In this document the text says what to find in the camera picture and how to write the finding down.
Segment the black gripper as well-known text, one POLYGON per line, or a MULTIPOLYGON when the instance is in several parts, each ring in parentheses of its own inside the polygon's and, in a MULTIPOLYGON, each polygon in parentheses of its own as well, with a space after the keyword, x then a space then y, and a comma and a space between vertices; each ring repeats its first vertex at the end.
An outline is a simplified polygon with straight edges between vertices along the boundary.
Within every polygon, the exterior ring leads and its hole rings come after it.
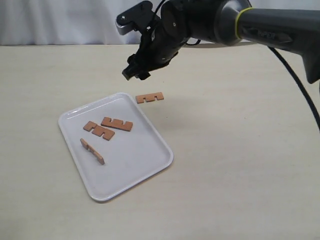
POLYGON ((187 24, 187 0, 162 0, 153 11, 160 21, 146 29, 140 38, 136 53, 128 57, 128 66, 122 71, 127 81, 150 77, 150 72, 169 65, 191 33, 187 24))

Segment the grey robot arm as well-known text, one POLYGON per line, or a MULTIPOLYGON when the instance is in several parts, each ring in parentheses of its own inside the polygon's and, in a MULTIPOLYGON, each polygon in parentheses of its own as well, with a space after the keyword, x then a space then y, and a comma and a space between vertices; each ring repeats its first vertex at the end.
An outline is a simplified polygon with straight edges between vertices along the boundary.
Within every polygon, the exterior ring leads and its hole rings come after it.
POLYGON ((126 79, 145 80, 166 67, 191 38, 232 46, 242 40, 300 55, 309 83, 320 78, 320 12, 254 8, 248 0, 144 0, 116 18, 122 35, 141 34, 127 59, 126 79))

